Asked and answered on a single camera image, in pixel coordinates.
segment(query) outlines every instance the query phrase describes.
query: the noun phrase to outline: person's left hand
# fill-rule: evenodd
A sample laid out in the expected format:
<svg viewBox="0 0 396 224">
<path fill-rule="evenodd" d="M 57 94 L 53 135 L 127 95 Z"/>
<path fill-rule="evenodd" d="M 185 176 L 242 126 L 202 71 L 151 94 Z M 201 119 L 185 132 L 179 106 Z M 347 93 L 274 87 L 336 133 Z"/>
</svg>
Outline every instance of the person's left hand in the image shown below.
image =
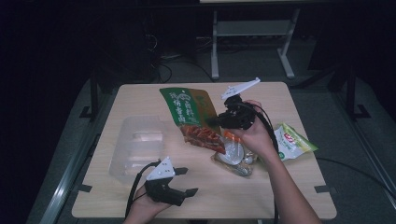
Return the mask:
<svg viewBox="0 0 396 224">
<path fill-rule="evenodd" d="M 128 217 L 125 219 L 124 224 L 148 223 L 161 211 L 171 206 L 169 203 L 156 203 L 152 201 L 152 199 L 146 194 L 144 186 L 136 192 L 134 198 L 138 199 L 132 204 L 131 210 L 129 211 Z"/>
</svg>

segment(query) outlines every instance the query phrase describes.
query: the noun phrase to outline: transparent bin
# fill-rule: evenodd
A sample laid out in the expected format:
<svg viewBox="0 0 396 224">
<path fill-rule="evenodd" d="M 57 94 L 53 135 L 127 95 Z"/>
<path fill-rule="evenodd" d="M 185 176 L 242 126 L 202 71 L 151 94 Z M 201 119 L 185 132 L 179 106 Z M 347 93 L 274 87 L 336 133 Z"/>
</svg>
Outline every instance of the transparent bin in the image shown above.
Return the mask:
<svg viewBox="0 0 396 224">
<path fill-rule="evenodd" d="M 110 174 L 122 183 L 133 183 L 144 166 L 161 157 L 163 130 L 158 116 L 125 119 L 110 163 Z"/>
</svg>

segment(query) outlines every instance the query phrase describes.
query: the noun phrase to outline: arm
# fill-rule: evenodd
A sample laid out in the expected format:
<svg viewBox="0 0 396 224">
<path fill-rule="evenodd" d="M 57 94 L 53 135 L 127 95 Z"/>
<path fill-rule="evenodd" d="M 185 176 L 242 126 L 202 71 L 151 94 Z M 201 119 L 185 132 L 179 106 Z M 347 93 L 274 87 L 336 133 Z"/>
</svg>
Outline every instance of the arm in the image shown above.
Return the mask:
<svg viewBox="0 0 396 224">
<path fill-rule="evenodd" d="M 146 195 L 145 187 L 141 187 L 135 194 L 135 201 L 131 206 L 124 224 L 144 224 L 150 222 L 161 211 L 170 207 L 168 203 L 156 203 Z"/>
<path fill-rule="evenodd" d="M 256 120 L 248 130 L 230 131 L 241 137 L 245 145 L 264 161 L 282 223 L 320 223 L 318 215 L 297 188 L 277 155 L 268 132 L 260 120 Z"/>
</svg>

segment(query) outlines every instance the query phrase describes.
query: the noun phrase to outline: background table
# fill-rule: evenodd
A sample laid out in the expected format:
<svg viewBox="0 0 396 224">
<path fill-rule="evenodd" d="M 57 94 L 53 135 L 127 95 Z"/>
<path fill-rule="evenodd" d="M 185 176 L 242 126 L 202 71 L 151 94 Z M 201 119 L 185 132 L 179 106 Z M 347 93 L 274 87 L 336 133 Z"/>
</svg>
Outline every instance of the background table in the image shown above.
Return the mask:
<svg viewBox="0 0 396 224">
<path fill-rule="evenodd" d="M 225 111 L 220 95 L 238 83 L 148 84 L 120 87 L 105 128 L 94 152 L 83 185 L 73 207 L 75 217 L 123 217 L 131 185 L 123 185 L 109 174 L 118 135 L 124 119 L 136 115 L 156 115 L 164 123 L 162 159 L 170 156 L 175 167 L 187 167 L 186 175 L 170 183 L 174 189 L 199 188 L 196 195 L 180 206 L 172 206 L 163 218 L 271 218 L 274 216 L 273 192 L 265 166 L 258 162 L 252 176 L 231 174 L 210 160 L 214 151 L 190 146 L 172 120 L 160 88 L 183 87 L 206 90 L 218 113 Z M 241 94 L 243 99 L 262 103 L 273 124 L 286 122 L 305 135 L 290 92 L 284 83 L 259 83 Z M 333 218 L 336 210 L 328 192 L 317 193 L 315 186 L 325 182 L 313 153 L 285 162 L 294 181 L 320 218 Z"/>
</svg>

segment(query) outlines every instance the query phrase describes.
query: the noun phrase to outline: gray carpet floor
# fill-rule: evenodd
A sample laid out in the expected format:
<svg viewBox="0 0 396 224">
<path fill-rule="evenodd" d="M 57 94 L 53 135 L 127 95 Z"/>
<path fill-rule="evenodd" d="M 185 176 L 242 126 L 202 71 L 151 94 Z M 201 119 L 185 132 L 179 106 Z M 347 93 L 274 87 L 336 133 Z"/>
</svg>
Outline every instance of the gray carpet floor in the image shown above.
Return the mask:
<svg viewBox="0 0 396 224">
<path fill-rule="evenodd" d="M 268 40 L 263 45 L 250 47 L 236 53 L 223 52 L 219 55 L 218 82 L 249 81 L 259 77 L 262 81 L 283 81 L 288 85 L 298 84 L 312 77 L 318 71 L 308 71 L 310 55 L 315 46 L 314 40 L 302 41 L 294 39 L 291 42 L 288 57 L 290 65 L 296 75 L 293 80 L 287 79 L 276 48 L 279 40 Z M 170 83 L 183 82 L 211 82 L 210 52 L 197 55 L 197 66 L 186 63 L 187 59 L 178 58 L 164 63 L 172 69 Z M 169 76 L 169 70 L 160 68 L 163 79 Z M 371 164 L 365 147 L 356 135 L 358 128 L 366 141 L 374 150 L 389 177 L 396 181 L 396 125 L 387 112 L 377 102 L 371 88 L 361 80 L 357 80 L 356 104 L 364 105 L 371 115 L 370 119 L 351 121 L 344 109 L 345 90 L 338 93 L 329 92 L 326 85 L 331 76 L 325 77 L 314 85 L 303 90 L 290 90 L 297 110 L 309 139 L 319 150 L 315 152 L 318 158 L 330 159 L 350 165 L 369 175 L 375 176 L 374 166 Z M 53 156 L 47 177 L 40 193 L 37 195 L 35 206 L 27 223 L 39 223 L 43 217 L 52 195 L 56 190 L 62 175 L 70 162 L 72 155 L 87 141 L 86 136 L 95 136 L 102 131 L 117 89 L 112 94 L 100 93 L 100 116 L 90 122 L 81 119 L 80 112 L 84 106 L 90 105 L 90 83 L 84 86 L 74 107 L 70 111 L 69 119 Z M 77 197 L 77 189 L 89 166 L 90 157 L 80 169 L 74 186 L 69 190 L 64 207 L 56 223 L 121 223 L 121 218 L 86 218 L 72 217 L 71 209 Z M 324 220 L 324 223 L 394 223 L 396 210 L 387 197 L 385 191 L 370 178 L 345 167 L 344 165 L 319 160 L 319 167 L 324 179 L 331 188 L 331 195 L 337 209 L 337 217 Z M 234 223 L 247 223 L 235 220 Z"/>
</svg>

